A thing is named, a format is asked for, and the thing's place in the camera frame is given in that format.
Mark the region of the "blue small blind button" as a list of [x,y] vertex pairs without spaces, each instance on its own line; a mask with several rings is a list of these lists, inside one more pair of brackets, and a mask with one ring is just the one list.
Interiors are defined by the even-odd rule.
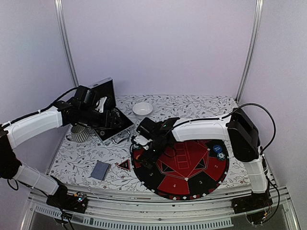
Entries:
[[214,145],[213,150],[216,153],[221,153],[223,151],[223,148],[220,145]]

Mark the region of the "green fifty poker chip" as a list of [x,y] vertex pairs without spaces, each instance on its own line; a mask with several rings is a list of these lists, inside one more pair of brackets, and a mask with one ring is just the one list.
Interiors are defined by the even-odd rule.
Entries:
[[224,161],[224,160],[226,159],[226,156],[225,156],[225,154],[224,154],[223,152],[219,152],[219,153],[217,154],[217,159],[218,159],[219,161]]

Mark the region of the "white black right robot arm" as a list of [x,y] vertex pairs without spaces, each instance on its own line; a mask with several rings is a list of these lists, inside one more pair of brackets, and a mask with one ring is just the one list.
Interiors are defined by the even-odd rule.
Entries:
[[252,194],[248,205],[258,209],[266,200],[269,179],[266,175],[265,148],[260,145],[259,131],[242,106],[220,117],[183,119],[172,117],[155,122],[144,118],[132,137],[133,144],[140,146],[145,153],[138,161],[146,167],[153,166],[168,146],[176,142],[190,140],[229,141],[234,157],[244,164],[251,183]]

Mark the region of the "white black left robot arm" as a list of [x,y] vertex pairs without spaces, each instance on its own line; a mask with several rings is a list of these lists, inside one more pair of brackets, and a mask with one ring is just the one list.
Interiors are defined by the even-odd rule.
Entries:
[[99,98],[97,91],[85,86],[73,88],[75,95],[68,101],[59,96],[49,106],[36,112],[8,121],[0,126],[0,176],[14,179],[31,188],[41,190],[61,208],[71,204],[65,186],[51,176],[23,164],[14,149],[25,141],[51,129],[66,125],[81,125],[92,129],[110,130],[123,125],[118,112],[105,109],[106,97]]

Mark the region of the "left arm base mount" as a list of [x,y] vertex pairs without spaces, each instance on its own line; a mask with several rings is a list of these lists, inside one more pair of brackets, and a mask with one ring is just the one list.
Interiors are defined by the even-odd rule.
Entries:
[[67,187],[57,178],[53,176],[52,178],[57,182],[59,187],[54,195],[47,196],[46,204],[61,210],[69,210],[84,214],[88,205],[87,194],[76,192],[73,195],[69,195]]

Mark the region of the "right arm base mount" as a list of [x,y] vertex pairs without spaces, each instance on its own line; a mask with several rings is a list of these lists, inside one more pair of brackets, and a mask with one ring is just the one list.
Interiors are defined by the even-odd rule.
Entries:
[[264,223],[272,204],[273,201],[269,192],[261,194],[252,192],[251,195],[234,198],[231,200],[231,206],[235,214],[247,213],[261,209],[259,212],[246,215],[248,222],[253,225],[260,225]]

